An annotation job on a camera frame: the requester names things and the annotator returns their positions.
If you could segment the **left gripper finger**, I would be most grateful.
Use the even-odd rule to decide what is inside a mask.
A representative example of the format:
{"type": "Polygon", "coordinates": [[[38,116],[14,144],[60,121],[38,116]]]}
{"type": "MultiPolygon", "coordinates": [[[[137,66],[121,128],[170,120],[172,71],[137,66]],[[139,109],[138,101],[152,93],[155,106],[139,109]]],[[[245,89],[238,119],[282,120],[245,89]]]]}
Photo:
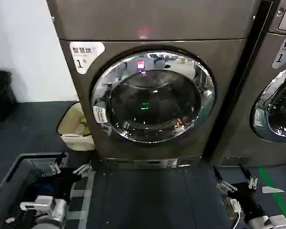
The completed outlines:
{"type": "Polygon", "coordinates": [[[67,154],[65,152],[60,153],[50,164],[53,175],[61,173],[62,168],[65,166],[67,154]]]}
{"type": "Polygon", "coordinates": [[[74,175],[80,176],[81,178],[84,178],[88,177],[91,171],[93,171],[93,165],[92,161],[89,160],[88,162],[86,162],[85,164],[81,165],[76,170],[74,170],[72,173],[74,175]]]}

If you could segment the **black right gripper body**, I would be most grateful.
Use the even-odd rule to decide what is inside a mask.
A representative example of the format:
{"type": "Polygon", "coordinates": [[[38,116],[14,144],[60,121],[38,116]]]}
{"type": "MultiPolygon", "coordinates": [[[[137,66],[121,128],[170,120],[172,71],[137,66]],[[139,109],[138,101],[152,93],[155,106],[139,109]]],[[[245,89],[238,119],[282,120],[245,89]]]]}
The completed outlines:
{"type": "Polygon", "coordinates": [[[236,199],[239,202],[245,215],[245,222],[265,215],[262,206],[258,204],[254,198],[255,189],[249,188],[249,185],[246,182],[234,183],[232,186],[237,188],[237,190],[234,190],[233,192],[230,191],[230,198],[236,199]]]}

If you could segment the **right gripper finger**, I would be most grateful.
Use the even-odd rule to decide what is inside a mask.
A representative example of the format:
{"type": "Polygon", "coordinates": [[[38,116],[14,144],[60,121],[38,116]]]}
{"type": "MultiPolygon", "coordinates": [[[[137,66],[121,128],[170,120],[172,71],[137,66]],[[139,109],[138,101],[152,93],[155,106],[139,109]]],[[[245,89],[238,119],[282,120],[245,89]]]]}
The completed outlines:
{"type": "Polygon", "coordinates": [[[250,171],[246,168],[244,168],[242,165],[239,165],[242,173],[247,178],[248,181],[248,188],[249,189],[256,189],[257,188],[257,182],[258,178],[256,176],[253,176],[250,171]]]}
{"type": "Polygon", "coordinates": [[[213,170],[215,174],[217,188],[219,188],[222,192],[228,192],[228,191],[235,192],[238,190],[236,187],[234,187],[233,185],[222,179],[222,176],[216,167],[213,167],[213,170]]]}

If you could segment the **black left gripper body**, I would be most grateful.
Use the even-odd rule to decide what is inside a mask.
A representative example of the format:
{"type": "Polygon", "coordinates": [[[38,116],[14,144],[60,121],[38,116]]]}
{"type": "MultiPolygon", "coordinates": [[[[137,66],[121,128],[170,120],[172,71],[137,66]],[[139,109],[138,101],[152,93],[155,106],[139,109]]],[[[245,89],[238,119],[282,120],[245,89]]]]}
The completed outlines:
{"type": "Polygon", "coordinates": [[[62,168],[59,174],[43,179],[43,195],[69,200],[73,184],[80,179],[81,176],[73,173],[72,168],[62,168]]]}

